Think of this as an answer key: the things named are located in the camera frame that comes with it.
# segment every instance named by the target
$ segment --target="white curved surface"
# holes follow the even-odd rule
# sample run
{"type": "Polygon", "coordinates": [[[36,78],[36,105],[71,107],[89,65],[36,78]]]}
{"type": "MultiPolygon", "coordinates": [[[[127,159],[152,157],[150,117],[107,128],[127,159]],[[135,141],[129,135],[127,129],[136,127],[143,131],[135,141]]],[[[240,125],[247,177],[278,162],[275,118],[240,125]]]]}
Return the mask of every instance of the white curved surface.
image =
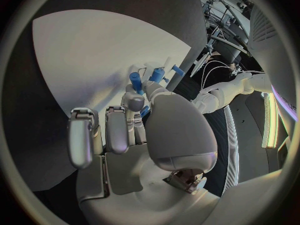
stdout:
{"type": "Polygon", "coordinates": [[[154,25],[108,11],[55,12],[35,19],[32,30],[36,58],[54,98],[67,116],[75,107],[99,111],[102,136],[105,108],[120,105],[131,72],[156,62],[171,79],[172,66],[179,67],[190,50],[154,25]]]}

